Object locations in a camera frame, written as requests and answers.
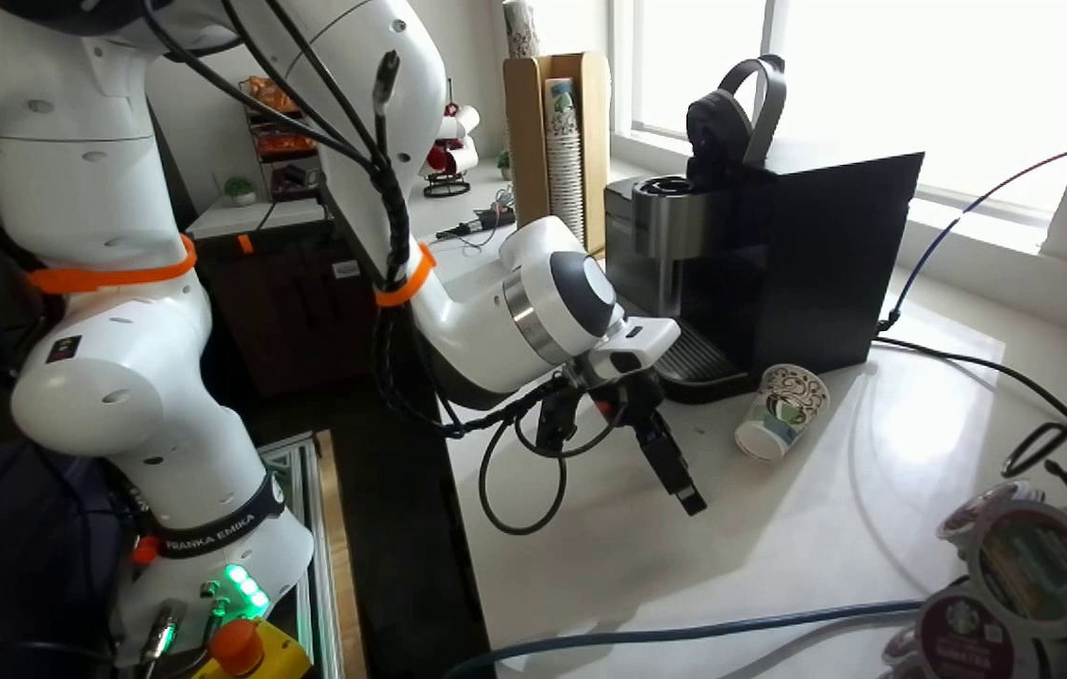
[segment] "black coffee machine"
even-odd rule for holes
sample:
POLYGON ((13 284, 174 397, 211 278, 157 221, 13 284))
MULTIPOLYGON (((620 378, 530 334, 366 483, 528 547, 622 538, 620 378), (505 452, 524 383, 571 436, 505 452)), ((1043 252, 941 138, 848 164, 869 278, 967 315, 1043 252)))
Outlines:
POLYGON ((853 364, 874 341, 924 154, 768 172, 782 110, 783 65, 744 61, 686 114, 686 176, 606 183, 616 290, 683 325, 657 364, 673 400, 749 391, 773 363, 853 364), (730 95, 753 71, 749 124, 730 95))

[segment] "orange ring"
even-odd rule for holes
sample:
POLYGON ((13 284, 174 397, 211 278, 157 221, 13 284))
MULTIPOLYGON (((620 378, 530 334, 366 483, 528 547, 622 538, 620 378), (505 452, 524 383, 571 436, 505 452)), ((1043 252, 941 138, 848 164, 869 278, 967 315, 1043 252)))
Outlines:
POLYGON ((197 266, 197 242, 185 237, 185 261, 165 266, 131 266, 131 270, 42 266, 42 270, 25 270, 25 284, 42 293, 92 293, 102 286, 148 286, 164 278, 182 278, 194 266, 197 266))
POLYGON ((427 245, 419 245, 419 250, 421 250, 421 261, 419 261, 416 276, 405 278, 395 290, 376 290, 376 307, 380 307, 380 308, 399 308, 399 307, 409 307, 409 303, 421 290, 421 284, 429 278, 429 270, 434 270, 434 252, 429 252, 427 245))

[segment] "green object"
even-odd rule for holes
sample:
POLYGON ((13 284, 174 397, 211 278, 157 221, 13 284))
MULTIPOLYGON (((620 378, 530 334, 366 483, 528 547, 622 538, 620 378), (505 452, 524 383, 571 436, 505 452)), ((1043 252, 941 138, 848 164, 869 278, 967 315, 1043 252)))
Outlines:
POLYGON ((244 567, 225 561, 211 579, 206 593, 215 598, 211 616, 215 623, 231 623, 231 617, 249 617, 259 623, 267 617, 273 598, 265 595, 265 589, 258 586, 254 573, 244 573, 244 567))
POLYGON ((502 176, 509 176, 509 152, 502 152, 495 164, 502 176))
POLYGON ((165 655, 174 642, 176 642, 176 627, 164 627, 156 655, 165 655))
POLYGON ((225 193, 231 203, 254 203, 254 200, 258 200, 258 183, 244 182, 244 176, 231 176, 231 182, 224 183, 224 193, 225 193))

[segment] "metal part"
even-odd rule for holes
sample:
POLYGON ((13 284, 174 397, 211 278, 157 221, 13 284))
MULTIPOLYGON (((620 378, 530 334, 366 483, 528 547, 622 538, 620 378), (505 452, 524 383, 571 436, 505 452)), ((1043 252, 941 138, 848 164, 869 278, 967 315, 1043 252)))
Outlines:
POLYGON ((509 308, 509 319, 522 327, 522 334, 528 341, 528 347, 530 347, 543 363, 549 363, 549 364, 571 363, 571 349, 543 327, 543 319, 539 319, 539 313, 536 313, 536 307, 530 307, 530 297, 528 297, 522 276, 509 276, 509 278, 502 284, 502 303, 505 303, 505 308, 509 308))
POLYGON ((941 520, 967 576, 936 593, 886 662, 895 674, 1067 679, 1067 510, 997 486, 941 520))
POLYGON ((174 642, 182 637, 182 623, 185 623, 185 603, 176 603, 176 598, 165 598, 156 610, 150 633, 148 633, 148 642, 141 647, 141 662, 148 671, 174 647, 174 642))

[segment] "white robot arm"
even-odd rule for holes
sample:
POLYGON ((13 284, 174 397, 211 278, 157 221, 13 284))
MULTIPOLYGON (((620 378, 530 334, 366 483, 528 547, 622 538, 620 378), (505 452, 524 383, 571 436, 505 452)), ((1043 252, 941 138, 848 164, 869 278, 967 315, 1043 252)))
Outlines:
POLYGON ((679 334, 625 315, 557 220, 505 242, 495 286, 441 286, 405 196, 441 124, 446 65, 409 0, 0 0, 0 220, 50 264, 33 284, 68 297, 13 411, 39 446, 116 465, 164 538, 121 586, 116 662, 150 660, 157 637, 200 646, 204 593, 231 567, 274 603, 312 556, 241 420, 200 379, 211 313, 143 95, 150 61, 234 35, 323 120, 327 212, 380 297, 411 308, 441 391, 485 406, 567 363, 620 379, 679 334))

